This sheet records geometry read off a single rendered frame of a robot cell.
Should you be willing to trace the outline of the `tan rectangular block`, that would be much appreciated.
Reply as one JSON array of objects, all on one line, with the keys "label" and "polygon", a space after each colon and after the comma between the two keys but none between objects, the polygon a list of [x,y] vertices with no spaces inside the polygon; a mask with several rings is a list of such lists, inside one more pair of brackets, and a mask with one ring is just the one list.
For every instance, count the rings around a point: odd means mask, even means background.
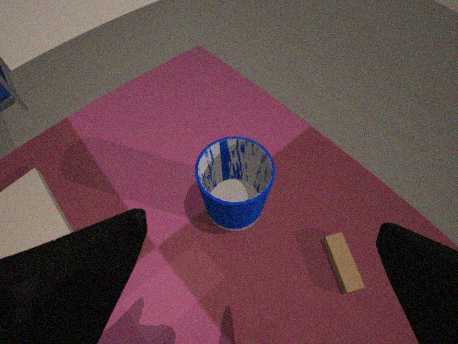
[{"label": "tan rectangular block", "polygon": [[322,244],[324,244],[330,264],[336,272],[342,294],[363,288],[363,281],[359,277],[358,268],[355,267],[355,261],[350,255],[349,245],[343,239],[342,232],[325,236],[322,239]]}]

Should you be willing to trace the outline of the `blue mug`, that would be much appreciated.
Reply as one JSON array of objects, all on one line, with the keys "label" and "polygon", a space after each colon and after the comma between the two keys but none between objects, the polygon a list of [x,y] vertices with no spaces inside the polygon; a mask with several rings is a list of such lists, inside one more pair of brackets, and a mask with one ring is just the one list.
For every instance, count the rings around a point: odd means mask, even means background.
[{"label": "blue mug", "polygon": [[206,213],[218,227],[238,231],[258,219],[272,188],[269,152],[246,137],[224,137],[206,145],[194,164],[194,177]]}]

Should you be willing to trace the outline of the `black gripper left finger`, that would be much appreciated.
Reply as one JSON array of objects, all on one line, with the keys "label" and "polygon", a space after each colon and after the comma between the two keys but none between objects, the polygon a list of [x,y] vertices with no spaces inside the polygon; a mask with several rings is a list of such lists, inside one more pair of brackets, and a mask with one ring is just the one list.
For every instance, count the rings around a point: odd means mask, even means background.
[{"label": "black gripper left finger", "polygon": [[0,259],[0,344],[97,344],[146,233],[133,208]]}]

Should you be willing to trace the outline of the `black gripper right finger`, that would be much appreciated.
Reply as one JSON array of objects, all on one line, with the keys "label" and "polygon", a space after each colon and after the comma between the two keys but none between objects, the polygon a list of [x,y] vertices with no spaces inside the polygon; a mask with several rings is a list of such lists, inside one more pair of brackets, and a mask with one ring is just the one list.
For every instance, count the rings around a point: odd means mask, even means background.
[{"label": "black gripper right finger", "polygon": [[458,344],[458,251],[383,223],[378,255],[418,344]]}]

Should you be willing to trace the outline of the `beige flat bar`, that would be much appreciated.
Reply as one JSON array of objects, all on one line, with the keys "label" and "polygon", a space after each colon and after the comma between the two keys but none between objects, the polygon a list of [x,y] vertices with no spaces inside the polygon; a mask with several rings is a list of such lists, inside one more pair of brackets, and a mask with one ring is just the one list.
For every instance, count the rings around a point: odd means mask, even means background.
[{"label": "beige flat bar", "polygon": [[0,259],[71,235],[73,229],[37,168],[0,192]]}]

